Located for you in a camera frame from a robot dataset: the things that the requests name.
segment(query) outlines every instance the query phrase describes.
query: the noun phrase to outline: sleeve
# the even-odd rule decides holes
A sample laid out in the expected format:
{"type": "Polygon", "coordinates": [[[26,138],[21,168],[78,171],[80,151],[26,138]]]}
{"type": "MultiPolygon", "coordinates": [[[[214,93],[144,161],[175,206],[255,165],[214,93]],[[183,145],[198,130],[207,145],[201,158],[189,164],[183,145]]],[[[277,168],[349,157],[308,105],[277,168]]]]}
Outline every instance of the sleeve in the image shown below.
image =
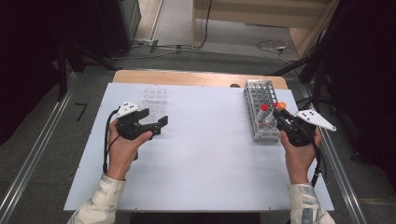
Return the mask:
{"type": "Polygon", "coordinates": [[[310,184],[290,185],[289,194],[291,223],[335,223],[330,214],[320,207],[314,188],[310,184]]]}
{"type": "Polygon", "coordinates": [[[95,193],[69,218],[67,224],[115,223],[124,186],[125,181],[102,175],[95,193]]]}

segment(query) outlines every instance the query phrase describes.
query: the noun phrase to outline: test tube rack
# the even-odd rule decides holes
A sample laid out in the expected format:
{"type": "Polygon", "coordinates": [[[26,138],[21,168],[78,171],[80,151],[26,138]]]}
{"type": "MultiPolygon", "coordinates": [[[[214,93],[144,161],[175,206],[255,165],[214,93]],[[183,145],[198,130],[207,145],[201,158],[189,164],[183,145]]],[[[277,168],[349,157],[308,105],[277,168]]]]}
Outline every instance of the test tube rack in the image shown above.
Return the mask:
{"type": "Polygon", "coordinates": [[[244,88],[244,98],[247,105],[248,120],[253,142],[266,141],[277,142],[280,139],[276,120],[273,119],[267,125],[261,125],[257,121],[262,104],[268,105],[264,116],[268,116],[277,102],[274,86],[271,80],[248,79],[244,88]]]}

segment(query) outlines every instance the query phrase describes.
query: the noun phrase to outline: hand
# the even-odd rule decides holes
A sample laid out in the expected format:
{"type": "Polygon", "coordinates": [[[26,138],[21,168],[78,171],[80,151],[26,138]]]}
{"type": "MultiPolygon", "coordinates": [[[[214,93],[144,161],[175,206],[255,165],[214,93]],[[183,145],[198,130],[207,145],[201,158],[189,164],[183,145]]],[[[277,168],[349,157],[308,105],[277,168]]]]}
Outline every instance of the hand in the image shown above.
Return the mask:
{"type": "MultiPolygon", "coordinates": [[[[315,132],[315,144],[319,147],[322,139],[320,131],[315,132]]],[[[308,183],[308,169],[314,161],[315,149],[312,144],[305,147],[295,147],[289,142],[288,135],[280,132],[280,143],[285,148],[286,167],[288,168],[289,179],[291,184],[308,183]]]]}
{"type": "Polygon", "coordinates": [[[108,143],[111,144],[114,139],[115,142],[109,149],[110,162],[108,165],[107,176],[117,180],[125,180],[126,173],[131,168],[131,163],[136,156],[137,149],[149,140],[152,132],[145,132],[140,134],[135,140],[127,140],[117,132],[118,120],[115,119],[108,126],[109,137],[108,143]]]}

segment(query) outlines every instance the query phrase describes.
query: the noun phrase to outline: white board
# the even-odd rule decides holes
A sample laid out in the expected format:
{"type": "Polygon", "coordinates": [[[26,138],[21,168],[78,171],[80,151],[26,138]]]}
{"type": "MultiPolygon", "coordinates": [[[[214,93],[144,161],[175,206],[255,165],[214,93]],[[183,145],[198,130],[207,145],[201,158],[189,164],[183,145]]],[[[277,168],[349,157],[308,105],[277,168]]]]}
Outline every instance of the white board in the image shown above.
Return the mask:
{"type": "MultiPolygon", "coordinates": [[[[106,120],[123,101],[141,104],[145,88],[166,89],[169,123],[139,148],[120,210],[141,212],[260,212],[290,209],[284,148],[251,139],[242,88],[110,83],[99,108],[64,210],[94,193],[103,164],[106,120]]],[[[297,111],[291,91],[278,101],[297,111]]],[[[315,163],[310,169],[309,178],[315,163]]],[[[333,210],[320,178],[321,206],[333,210]]]]}

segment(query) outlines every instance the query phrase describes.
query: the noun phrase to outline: handheld controller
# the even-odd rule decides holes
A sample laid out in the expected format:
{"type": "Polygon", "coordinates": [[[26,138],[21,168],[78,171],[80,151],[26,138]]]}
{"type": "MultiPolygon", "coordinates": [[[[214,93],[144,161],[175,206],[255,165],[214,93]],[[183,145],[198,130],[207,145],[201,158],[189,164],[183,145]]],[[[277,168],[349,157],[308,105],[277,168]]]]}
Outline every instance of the handheld controller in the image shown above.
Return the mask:
{"type": "Polygon", "coordinates": [[[280,131],[285,131],[289,142],[295,147],[303,147],[312,143],[317,126],[336,131],[335,126],[332,126],[314,109],[298,111],[296,116],[293,116],[285,108],[281,110],[275,108],[273,116],[276,119],[276,127],[280,131]]]}
{"type": "Polygon", "coordinates": [[[152,139],[154,135],[161,134],[161,128],[168,124],[168,117],[164,116],[158,119],[155,123],[140,124],[139,120],[147,117],[149,115],[149,109],[145,108],[138,111],[139,107],[131,102],[124,102],[117,113],[117,118],[119,120],[117,124],[117,131],[119,135],[125,139],[135,140],[140,134],[147,131],[152,132],[152,139]]]}

